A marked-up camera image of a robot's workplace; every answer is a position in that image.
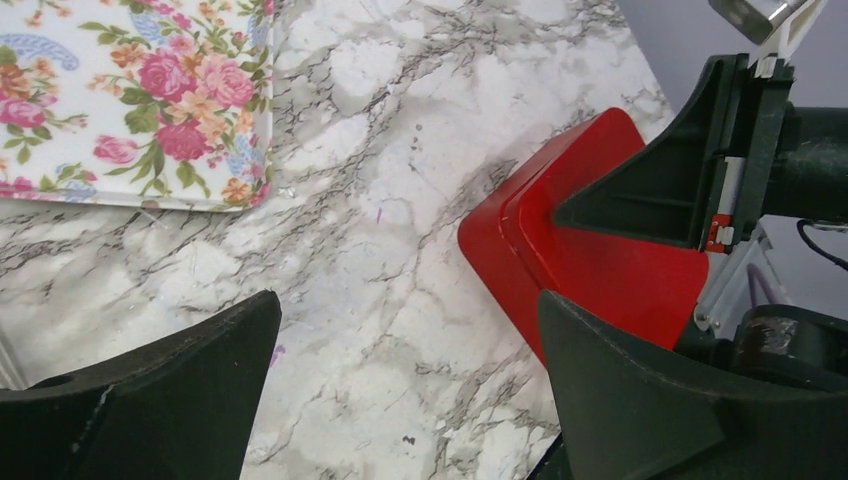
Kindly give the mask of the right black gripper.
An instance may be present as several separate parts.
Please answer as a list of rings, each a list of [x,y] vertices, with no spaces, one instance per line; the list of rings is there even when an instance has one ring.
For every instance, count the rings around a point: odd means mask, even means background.
[[[847,110],[790,105],[795,69],[711,56],[671,123],[563,201],[562,227],[729,253],[767,215],[847,220]]]

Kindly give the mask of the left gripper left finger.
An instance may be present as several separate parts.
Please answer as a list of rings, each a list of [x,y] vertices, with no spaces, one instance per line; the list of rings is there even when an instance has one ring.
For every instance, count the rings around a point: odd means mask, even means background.
[[[109,360],[1,394],[5,479],[236,479],[282,312],[265,290]]]

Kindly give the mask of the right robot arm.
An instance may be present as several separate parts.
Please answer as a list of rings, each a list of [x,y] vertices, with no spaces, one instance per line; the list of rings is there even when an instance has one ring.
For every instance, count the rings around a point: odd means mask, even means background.
[[[744,54],[708,58],[680,113],[651,143],[554,211],[562,227],[728,253],[766,216],[847,222],[847,112],[796,107],[793,67],[767,77]],[[847,387],[845,322],[789,305],[745,313],[712,363],[808,390]]]

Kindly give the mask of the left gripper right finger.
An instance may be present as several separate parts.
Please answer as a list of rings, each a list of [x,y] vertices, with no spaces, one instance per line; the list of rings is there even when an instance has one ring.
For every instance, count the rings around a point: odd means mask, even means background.
[[[843,479],[847,387],[733,373],[543,293],[539,327],[561,426],[547,479]]]

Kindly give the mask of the red tin lid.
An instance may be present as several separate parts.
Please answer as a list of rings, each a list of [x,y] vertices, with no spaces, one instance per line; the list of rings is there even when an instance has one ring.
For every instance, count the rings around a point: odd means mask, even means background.
[[[553,220],[562,201],[644,145],[624,110],[607,109],[546,142],[460,223],[463,255],[539,360],[544,290],[667,350],[691,318],[705,254]]]

